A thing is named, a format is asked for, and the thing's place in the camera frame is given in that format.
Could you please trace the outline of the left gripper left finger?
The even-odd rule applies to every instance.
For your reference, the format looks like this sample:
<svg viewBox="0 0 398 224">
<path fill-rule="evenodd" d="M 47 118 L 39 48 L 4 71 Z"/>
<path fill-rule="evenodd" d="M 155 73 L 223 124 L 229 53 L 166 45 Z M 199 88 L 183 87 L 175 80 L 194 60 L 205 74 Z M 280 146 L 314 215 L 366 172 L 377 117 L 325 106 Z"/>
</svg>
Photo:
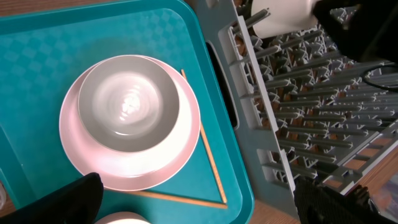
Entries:
<svg viewBox="0 0 398 224">
<path fill-rule="evenodd" d="M 104 186 L 100 175 L 92 172 L 1 217 L 1 223 L 93 223 L 99 212 L 103 194 Z"/>
</svg>

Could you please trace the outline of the wooden chopstick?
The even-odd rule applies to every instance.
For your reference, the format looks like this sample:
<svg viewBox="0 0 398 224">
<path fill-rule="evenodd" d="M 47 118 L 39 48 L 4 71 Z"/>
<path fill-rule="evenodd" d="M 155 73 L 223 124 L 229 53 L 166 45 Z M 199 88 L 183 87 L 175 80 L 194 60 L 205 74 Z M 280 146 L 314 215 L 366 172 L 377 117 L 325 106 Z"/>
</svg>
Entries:
<svg viewBox="0 0 398 224">
<path fill-rule="evenodd" d="M 204 147 L 205 147 L 206 154 L 208 156 L 208 160 L 209 160 L 211 169 L 212 169 L 213 177 L 215 178 L 215 181 L 216 181 L 218 192 L 220 193 L 221 201 L 222 201 L 222 203 L 227 204 L 228 200 L 226 198 L 226 194 L 224 192 L 223 184 L 221 182 L 221 178 L 220 178 L 220 175 L 219 175 L 219 172 L 218 172 L 218 169 L 217 169 L 214 157 L 213 157 L 213 153 L 211 151 L 211 147 L 210 147 L 210 144 L 208 142 L 208 138 L 206 136 L 206 132 L 205 132 L 205 129 L 203 127 L 203 123 L 202 122 L 200 122 L 200 134 L 201 134 L 201 138 L 202 138 L 202 141 L 203 141 L 203 144 L 204 144 Z"/>
</svg>

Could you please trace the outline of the pink plate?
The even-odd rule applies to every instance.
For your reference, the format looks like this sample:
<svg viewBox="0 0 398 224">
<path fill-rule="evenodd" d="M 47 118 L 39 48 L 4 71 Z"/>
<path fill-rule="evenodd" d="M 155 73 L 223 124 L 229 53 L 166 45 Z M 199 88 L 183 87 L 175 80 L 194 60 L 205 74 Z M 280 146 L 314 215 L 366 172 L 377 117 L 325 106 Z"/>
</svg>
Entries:
<svg viewBox="0 0 398 224">
<path fill-rule="evenodd" d="M 165 69 L 177 87 L 177 122 L 162 142 L 145 151 L 120 152 L 101 145 L 88 133 L 78 112 L 78 94 L 87 74 L 100 62 L 75 80 L 60 110 L 59 134 L 69 161 L 83 175 L 98 173 L 104 187 L 111 190 L 144 190 L 169 180 L 188 162 L 200 136 L 200 108 L 186 79 L 160 60 L 139 56 Z"/>
</svg>

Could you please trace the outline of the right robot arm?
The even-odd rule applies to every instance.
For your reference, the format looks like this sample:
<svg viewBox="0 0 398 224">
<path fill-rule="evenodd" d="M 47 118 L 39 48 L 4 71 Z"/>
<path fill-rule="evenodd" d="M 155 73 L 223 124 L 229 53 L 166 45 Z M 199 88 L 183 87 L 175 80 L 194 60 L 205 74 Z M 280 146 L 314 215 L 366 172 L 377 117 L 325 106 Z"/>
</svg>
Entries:
<svg viewBox="0 0 398 224">
<path fill-rule="evenodd" d="M 350 6 L 357 10 L 347 25 L 331 15 L 333 9 Z M 397 62 L 397 0 L 322 0 L 315 3 L 313 15 L 348 58 Z"/>
</svg>

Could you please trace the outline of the small pink bowl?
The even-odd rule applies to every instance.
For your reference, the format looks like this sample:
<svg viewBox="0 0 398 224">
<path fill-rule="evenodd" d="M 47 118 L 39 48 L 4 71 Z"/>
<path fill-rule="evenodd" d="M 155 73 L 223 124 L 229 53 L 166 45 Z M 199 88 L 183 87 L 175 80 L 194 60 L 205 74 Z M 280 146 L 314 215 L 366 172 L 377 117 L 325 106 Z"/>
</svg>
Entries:
<svg viewBox="0 0 398 224">
<path fill-rule="evenodd" d="M 144 217 L 132 212 L 116 212 L 95 222 L 95 224 L 150 224 Z"/>
</svg>

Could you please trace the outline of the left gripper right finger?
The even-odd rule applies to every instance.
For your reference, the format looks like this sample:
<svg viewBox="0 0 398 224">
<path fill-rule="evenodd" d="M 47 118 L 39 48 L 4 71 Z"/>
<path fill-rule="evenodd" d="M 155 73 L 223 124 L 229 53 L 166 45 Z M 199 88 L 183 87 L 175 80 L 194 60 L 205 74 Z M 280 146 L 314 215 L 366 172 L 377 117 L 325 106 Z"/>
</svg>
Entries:
<svg viewBox="0 0 398 224">
<path fill-rule="evenodd" d="M 367 187 L 358 185 L 348 195 L 309 177 L 295 181 L 294 203 L 305 224 L 394 224 L 380 215 Z"/>
</svg>

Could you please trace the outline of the grey-white bowl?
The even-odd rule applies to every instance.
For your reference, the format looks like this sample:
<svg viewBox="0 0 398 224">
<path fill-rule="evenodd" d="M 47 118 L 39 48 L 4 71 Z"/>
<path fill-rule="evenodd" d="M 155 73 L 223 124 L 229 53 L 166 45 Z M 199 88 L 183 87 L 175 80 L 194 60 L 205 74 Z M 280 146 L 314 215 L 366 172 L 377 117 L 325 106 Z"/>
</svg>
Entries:
<svg viewBox="0 0 398 224">
<path fill-rule="evenodd" d="M 97 64 L 78 94 L 81 122 L 94 140 L 120 152 L 140 152 L 173 130 L 180 102 L 171 76 L 139 55 Z"/>
</svg>

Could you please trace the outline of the wooden chopstick diagonal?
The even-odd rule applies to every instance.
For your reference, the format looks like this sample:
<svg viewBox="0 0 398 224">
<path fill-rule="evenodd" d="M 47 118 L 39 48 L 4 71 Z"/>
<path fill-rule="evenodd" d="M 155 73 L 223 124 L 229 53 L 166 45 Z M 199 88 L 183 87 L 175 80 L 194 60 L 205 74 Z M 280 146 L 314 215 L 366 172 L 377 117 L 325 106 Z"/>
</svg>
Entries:
<svg viewBox="0 0 398 224">
<path fill-rule="evenodd" d="M 220 209 L 228 208 L 227 204 L 225 204 L 225 203 L 211 202 L 211 201 L 199 200 L 199 199 L 188 198 L 188 197 L 179 197 L 179 196 L 175 196 L 175 195 L 167 195 L 167 194 L 161 194 L 161 193 L 157 193 L 157 192 L 132 191 L 132 192 L 126 192 L 126 193 L 130 194 L 130 195 L 137 195 L 137 196 L 141 196 L 141 197 L 150 197 L 150 198 L 168 200 L 168 201 L 173 201 L 173 202 L 187 203 L 187 204 L 199 205 L 199 206 L 203 206 L 203 207 L 213 207 L 213 208 L 220 208 Z"/>
</svg>

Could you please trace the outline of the white cup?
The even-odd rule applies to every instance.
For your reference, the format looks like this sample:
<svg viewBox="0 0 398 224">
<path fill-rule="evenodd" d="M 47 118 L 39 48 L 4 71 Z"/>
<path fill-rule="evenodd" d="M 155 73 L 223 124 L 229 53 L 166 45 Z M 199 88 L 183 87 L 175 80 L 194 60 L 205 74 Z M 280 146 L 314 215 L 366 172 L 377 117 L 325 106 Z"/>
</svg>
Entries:
<svg viewBox="0 0 398 224">
<path fill-rule="evenodd" d="M 312 14 L 318 0 L 253 0 L 251 14 L 266 9 L 270 15 L 253 25 L 256 35 L 265 39 L 309 29 L 317 24 Z"/>
</svg>

